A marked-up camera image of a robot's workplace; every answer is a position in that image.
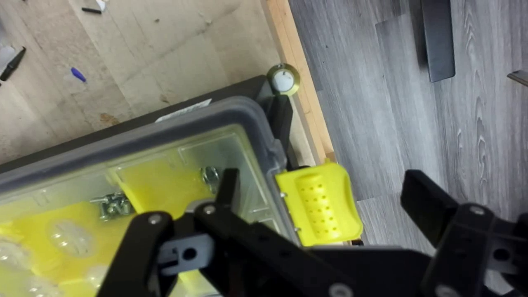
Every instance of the gray vinyl floor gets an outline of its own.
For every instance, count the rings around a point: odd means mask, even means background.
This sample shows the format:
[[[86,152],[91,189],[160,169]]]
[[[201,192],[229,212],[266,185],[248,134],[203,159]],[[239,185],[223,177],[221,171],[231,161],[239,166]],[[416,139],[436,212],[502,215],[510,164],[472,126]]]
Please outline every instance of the gray vinyl floor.
[[[431,85],[416,0],[291,0],[368,245],[432,253],[399,209],[406,169],[459,202],[528,212],[526,0],[452,0],[457,75]]]

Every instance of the metal bolt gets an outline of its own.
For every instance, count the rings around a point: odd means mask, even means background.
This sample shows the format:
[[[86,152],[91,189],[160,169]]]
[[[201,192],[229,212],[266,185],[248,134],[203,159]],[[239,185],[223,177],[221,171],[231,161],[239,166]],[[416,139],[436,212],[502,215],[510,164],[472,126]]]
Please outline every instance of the metal bolt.
[[[203,209],[205,215],[213,215],[215,212],[216,212],[216,209],[213,205],[208,205],[208,207]]]
[[[330,297],[353,297],[352,289],[342,283],[332,284],[328,289]]]
[[[437,297],[460,297],[460,294],[456,289],[444,284],[436,286],[434,293]]]
[[[152,215],[152,217],[149,217],[149,223],[150,225],[157,225],[157,223],[160,223],[162,222],[162,217],[160,215]]]
[[[477,207],[477,205],[472,205],[469,210],[470,210],[472,213],[475,213],[477,217],[484,217],[484,215],[485,215],[485,210],[480,209],[480,207]]]

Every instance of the metal screw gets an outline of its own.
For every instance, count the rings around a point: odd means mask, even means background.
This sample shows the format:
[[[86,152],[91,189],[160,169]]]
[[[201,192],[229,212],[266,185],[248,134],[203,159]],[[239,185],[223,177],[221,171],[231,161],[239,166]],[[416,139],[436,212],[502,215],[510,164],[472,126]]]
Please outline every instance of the metal screw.
[[[477,207],[477,205],[472,205],[469,210],[470,210],[472,213],[475,213],[477,217],[484,217],[484,215],[485,215],[485,210],[480,209],[480,207]]]
[[[332,284],[328,289],[330,297],[353,297],[352,289],[342,283]]]
[[[444,284],[436,286],[434,293],[437,297],[460,297],[460,294],[456,289]]]
[[[216,209],[213,205],[208,205],[208,207],[203,209],[203,213],[206,213],[206,215],[211,215],[215,212],[216,212]]]
[[[150,225],[157,225],[157,223],[160,223],[162,222],[162,217],[160,215],[152,215],[152,217],[149,217],[149,223]]]

